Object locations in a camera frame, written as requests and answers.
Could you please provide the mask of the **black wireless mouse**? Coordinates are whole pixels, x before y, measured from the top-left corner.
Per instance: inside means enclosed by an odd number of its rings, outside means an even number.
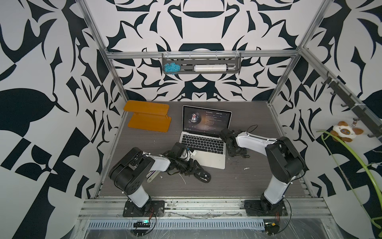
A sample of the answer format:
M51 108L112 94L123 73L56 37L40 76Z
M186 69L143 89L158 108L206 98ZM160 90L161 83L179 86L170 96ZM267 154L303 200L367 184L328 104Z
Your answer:
M211 175L206 171L197 171L194 173L196 179L198 179L202 183L210 183Z

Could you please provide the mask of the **silver laptop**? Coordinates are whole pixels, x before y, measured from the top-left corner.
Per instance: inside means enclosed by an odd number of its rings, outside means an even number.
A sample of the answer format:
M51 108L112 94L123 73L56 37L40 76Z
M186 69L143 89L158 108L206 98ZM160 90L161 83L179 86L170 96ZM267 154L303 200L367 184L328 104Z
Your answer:
M179 142L196 153L192 159L201 166L224 170L226 143L219 134L229 128L231 117L231 111L184 105Z

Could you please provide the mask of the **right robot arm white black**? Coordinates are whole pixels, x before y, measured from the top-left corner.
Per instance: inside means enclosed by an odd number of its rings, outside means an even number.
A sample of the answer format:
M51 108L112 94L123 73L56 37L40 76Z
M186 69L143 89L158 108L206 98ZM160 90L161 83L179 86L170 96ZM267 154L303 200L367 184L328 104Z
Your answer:
M284 198L288 186L305 170L306 163L289 138L267 138L247 131L223 129L220 138L226 143L229 156L248 157L248 150L267 157L272 173L268 188L261 195L260 203L264 211L278 206Z

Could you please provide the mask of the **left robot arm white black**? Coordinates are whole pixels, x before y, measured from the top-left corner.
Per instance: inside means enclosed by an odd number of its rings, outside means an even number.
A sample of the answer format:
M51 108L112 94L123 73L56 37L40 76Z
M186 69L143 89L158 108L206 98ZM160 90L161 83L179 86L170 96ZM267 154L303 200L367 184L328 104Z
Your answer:
M112 167L108 176L136 209L146 213L151 211L151 198L142 186L145 179L153 179L160 172L171 175L175 170L176 174L193 175L202 183L211 181L211 175L193 159L195 155L196 150L179 142L163 154L134 147Z

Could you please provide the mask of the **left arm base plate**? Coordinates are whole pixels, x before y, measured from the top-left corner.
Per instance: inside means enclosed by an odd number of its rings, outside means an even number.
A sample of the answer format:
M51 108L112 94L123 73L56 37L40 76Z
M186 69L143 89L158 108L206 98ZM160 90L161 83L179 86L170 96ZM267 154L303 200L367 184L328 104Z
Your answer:
M163 217L165 211L165 201L148 201L143 207L139 208L132 201L127 201L122 213L123 217L149 217L154 213L156 217Z

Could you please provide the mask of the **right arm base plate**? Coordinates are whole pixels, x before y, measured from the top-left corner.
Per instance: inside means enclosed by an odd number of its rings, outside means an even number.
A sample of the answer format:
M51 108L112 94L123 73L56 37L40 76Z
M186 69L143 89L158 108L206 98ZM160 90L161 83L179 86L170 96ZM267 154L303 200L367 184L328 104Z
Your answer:
M277 204L271 204L267 200L245 200L244 209L249 217L273 217L287 216L288 212L283 200Z

